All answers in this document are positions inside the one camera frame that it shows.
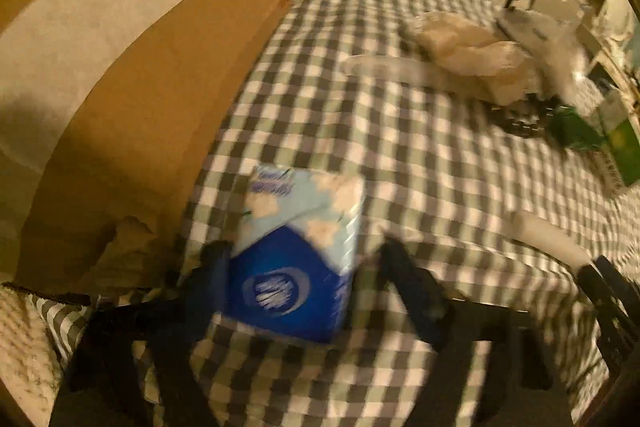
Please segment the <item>green white box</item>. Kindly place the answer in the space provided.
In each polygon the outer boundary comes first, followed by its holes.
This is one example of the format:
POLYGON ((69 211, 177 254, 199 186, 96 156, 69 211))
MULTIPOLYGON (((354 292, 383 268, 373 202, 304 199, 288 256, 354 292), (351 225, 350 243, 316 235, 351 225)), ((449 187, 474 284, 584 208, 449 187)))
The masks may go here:
POLYGON ((639 115, 620 90, 611 90, 589 115, 602 138, 594 153, 608 191, 627 193, 639 184, 639 115))

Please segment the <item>white tape roll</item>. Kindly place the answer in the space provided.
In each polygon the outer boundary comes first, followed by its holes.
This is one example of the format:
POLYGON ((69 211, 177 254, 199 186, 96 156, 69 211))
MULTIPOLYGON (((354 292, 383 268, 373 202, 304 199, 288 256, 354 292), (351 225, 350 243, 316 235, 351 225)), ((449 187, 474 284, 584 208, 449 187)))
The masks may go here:
POLYGON ((407 57, 360 54, 345 58, 341 64, 346 76, 367 76, 445 91, 447 75, 432 63, 407 57))

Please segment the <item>white tube bottle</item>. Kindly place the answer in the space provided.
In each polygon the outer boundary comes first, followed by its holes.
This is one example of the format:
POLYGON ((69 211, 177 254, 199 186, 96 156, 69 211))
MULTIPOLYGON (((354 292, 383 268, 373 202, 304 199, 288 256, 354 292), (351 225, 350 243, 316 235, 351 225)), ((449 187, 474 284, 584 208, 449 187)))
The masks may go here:
POLYGON ((574 239, 531 212, 511 212, 506 229, 514 241, 538 249, 574 272, 591 263, 588 251, 580 247, 574 239))

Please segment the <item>blue tissue pack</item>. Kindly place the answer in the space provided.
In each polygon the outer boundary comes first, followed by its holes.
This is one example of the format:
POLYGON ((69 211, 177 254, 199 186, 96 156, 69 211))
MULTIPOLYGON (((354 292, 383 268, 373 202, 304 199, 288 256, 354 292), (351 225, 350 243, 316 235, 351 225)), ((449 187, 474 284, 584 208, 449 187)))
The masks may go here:
POLYGON ((330 343, 346 313, 363 201, 359 174, 256 166, 228 260, 224 314, 330 343))

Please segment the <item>beige crumpled bag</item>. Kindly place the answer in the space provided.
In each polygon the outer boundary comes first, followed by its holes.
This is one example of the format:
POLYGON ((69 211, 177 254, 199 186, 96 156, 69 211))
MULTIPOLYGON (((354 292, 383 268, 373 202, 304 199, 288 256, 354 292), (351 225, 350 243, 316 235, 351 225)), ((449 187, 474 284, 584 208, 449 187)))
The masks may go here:
POLYGON ((444 76, 442 89, 506 107, 536 94, 533 59, 495 29, 447 12, 427 12, 406 23, 407 35, 444 76))

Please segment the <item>brown cardboard box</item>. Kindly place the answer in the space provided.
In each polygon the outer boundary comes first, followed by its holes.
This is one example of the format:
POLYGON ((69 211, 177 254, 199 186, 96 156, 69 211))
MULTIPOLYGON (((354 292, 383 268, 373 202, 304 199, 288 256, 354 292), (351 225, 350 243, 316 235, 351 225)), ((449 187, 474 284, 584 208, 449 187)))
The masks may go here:
POLYGON ((152 285, 292 0, 1 0, 1 278, 152 285))

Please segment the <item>green checkered cloth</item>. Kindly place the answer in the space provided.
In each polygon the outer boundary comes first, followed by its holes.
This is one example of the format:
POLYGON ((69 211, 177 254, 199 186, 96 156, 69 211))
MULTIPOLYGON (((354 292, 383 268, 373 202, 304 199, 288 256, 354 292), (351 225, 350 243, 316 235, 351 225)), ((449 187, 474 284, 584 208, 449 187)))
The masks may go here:
POLYGON ((344 75, 356 54, 415 57, 401 29, 428 11, 485 26, 497 13, 485 0, 293 0, 216 136, 186 220, 189 261, 230 225, 241 176, 258 164, 366 181, 352 314, 335 346, 288 346, 222 317, 198 345, 195 374, 226 426, 402 424, 431 352, 378 278, 385 231, 418 243, 422 265, 462 294, 532 314, 574 418, 608 377, 570 272, 501 228, 526 209, 638 277, 639 197, 609 198, 589 157, 506 133, 483 104, 344 75))

